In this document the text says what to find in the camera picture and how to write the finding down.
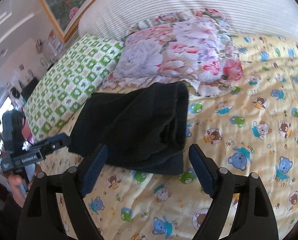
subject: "pillow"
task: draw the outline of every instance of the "pillow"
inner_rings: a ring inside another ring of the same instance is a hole
[[[185,80],[201,95],[219,96],[243,76],[228,21],[216,10],[198,8],[158,16],[133,25],[127,35],[105,87]]]
[[[35,139],[56,135],[114,70],[123,43],[87,34],[41,79],[24,112]]]

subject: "green checkered pillow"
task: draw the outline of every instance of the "green checkered pillow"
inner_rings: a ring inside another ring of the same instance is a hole
[[[24,108],[36,140],[56,135],[114,70],[123,48],[87,34],[41,79]]]

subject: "black towel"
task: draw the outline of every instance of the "black towel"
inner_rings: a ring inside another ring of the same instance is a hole
[[[183,173],[188,90],[154,83],[128,94],[93,94],[70,135],[69,151],[89,156],[108,146],[107,164],[157,174]]]

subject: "yellow bedsheet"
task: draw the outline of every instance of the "yellow bedsheet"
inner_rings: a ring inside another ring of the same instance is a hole
[[[192,239],[211,199],[204,194],[188,161],[197,143],[207,157],[234,174],[257,172],[267,190],[282,239],[298,220],[298,44],[282,37],[235,36],[245,77],[219,98],[190,92],[185,173],[162,176],[105,166],[84,199],[104,239]],[[103,92],[126,93],[131,89]],[[63,127],[69,134],[78,111]],[[78,165],[67,148],[42,163],[48,175]],[[227,235],[237,195],[221,234]],[[68,235],[75,237],[65,203],[59,208]]]

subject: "white striped fabric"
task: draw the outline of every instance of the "white striped fabric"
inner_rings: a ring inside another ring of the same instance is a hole
[[[96,0],[82,16],[79,32],[119,39],[138,21],[195,7],[225,14],[235,32],[268,33],[298,41],[294,0]]]

